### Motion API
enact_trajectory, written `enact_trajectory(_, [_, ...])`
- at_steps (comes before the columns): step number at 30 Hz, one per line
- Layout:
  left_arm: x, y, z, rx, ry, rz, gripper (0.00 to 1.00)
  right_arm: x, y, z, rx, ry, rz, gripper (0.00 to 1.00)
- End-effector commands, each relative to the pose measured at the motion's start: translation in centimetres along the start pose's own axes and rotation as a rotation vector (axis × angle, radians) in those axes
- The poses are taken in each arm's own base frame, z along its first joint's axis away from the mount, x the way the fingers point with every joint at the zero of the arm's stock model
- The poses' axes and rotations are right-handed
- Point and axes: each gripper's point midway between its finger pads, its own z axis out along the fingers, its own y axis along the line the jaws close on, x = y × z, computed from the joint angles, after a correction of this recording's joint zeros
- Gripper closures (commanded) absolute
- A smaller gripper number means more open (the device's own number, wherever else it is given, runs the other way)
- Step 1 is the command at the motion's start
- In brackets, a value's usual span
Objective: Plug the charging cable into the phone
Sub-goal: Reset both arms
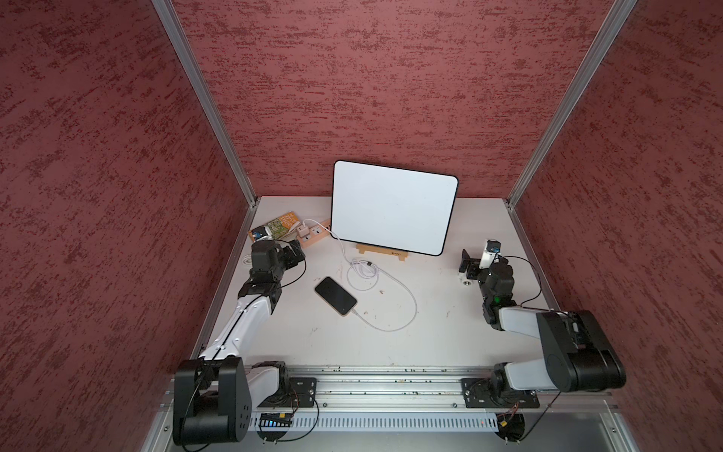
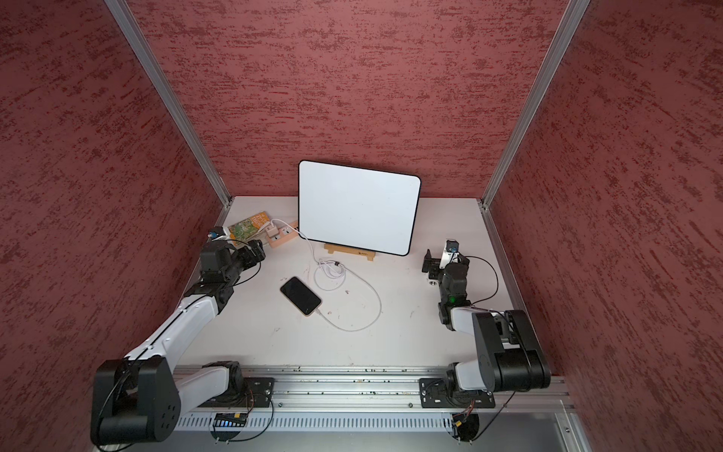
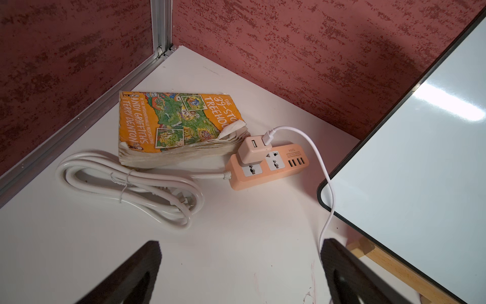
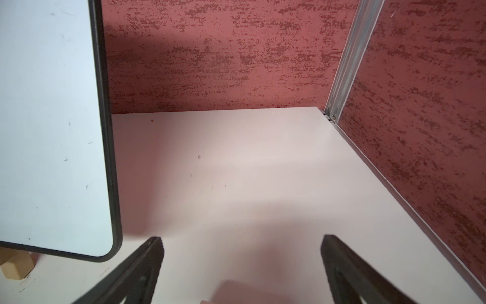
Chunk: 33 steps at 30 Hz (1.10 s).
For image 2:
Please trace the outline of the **black phone pink case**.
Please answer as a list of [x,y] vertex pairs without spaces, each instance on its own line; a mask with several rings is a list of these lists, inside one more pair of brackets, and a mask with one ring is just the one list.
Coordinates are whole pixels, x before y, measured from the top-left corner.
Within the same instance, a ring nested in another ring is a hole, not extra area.
[[280,292],[297,308],[297,310],[299,310],[299,312],[301,312],[301,314],[303,314],[303,316],[310,316],[314,314],[322,303],[322,299],[297,277],[292,277],[285,282],[281,286]]

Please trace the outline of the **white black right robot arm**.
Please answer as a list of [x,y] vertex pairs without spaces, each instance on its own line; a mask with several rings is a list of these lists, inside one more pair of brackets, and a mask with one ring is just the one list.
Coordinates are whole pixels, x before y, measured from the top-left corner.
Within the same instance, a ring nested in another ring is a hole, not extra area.
[[476,357],[452,363],[444,376],[419,380],[425,409],[493,408],[498,392],[546,389],[552,371],[523,310],[496,311],[470,301],[467,277],[470,258],[447,249],[440,258],[427,252],[422,272],[440,292],[438,314],[444,327],[474,340]]

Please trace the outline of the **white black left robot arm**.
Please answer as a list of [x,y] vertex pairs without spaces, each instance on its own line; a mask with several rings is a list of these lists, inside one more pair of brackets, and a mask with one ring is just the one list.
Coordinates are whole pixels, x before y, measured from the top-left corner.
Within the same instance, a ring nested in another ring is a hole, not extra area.
[[203,246],[199,281],[174,313],[122,359],[97,369],[90,440],[98,450],[162,442],[183,415],[213,399],[254,403],[237,362],[211,363],[182,380],[175,380],[173,372],[197,335],[228,305],[242,272],[264,260],[257,239],[242,242],[223,235]]

